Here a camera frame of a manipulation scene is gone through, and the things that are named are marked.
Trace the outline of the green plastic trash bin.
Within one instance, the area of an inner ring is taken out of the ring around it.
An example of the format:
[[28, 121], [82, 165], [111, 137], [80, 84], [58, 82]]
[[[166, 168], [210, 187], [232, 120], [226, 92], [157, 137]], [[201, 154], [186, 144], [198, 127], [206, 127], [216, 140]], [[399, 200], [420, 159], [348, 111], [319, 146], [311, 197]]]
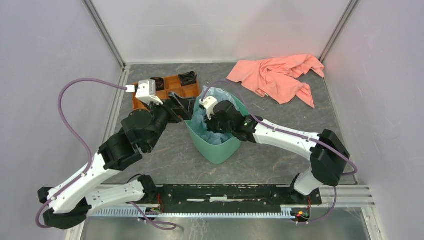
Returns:
[[199, 107], [199, 101], [206, 94], [207, 97], [214, 97], [219, 102], [229, 100], [235, 105], [236, 110], [243, 115], [249, 112], [246, 106], [234, 95], [228, 91], [207, 86], [203, 86], [195, 105], [191, 120], [185, 122], [192, 142], [196, 149], [212, 164], [221, 164], [228, 160], [241, 146], [241, 141], [230, 133], [214, 133], [207, 130], [207, 124], [204, 117], [206, 111]]

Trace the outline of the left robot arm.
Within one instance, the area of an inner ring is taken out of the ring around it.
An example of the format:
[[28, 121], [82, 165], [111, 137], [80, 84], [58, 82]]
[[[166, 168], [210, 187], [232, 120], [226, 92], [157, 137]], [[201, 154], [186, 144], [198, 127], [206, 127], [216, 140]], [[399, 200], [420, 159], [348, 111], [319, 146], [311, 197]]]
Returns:
[[167, 125], [190, 120], [196, 100], [170, 92], [167, 100], [131, 112], [119, 132], [99, 147], [86, 166], [59, 186], [38, 190], [42, 208], [36, 217], [37, 225], [67, 230], [116, 205], [156, 203], [158, 189], [148, 175], [106, 190], [98, 190], [98, 186], [152, 152]]

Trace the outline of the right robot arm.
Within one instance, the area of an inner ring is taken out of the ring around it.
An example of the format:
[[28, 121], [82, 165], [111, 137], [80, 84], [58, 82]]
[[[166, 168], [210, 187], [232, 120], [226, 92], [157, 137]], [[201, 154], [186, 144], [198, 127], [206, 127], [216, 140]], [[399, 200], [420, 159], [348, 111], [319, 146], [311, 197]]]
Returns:
[[289, 199], [302, 204], [321, 186], [337, 187], [350, 154], [331, 130], [305, 132], [279, 126], [259, 116], [242, 114], [234, 104], [214, 97], [200, 101], [206, 111], [205, 123], [210, 132], [230, 134], [242, 142], [274, 146], [295, 153], [310, 162], [310, 167], [295, 177]]

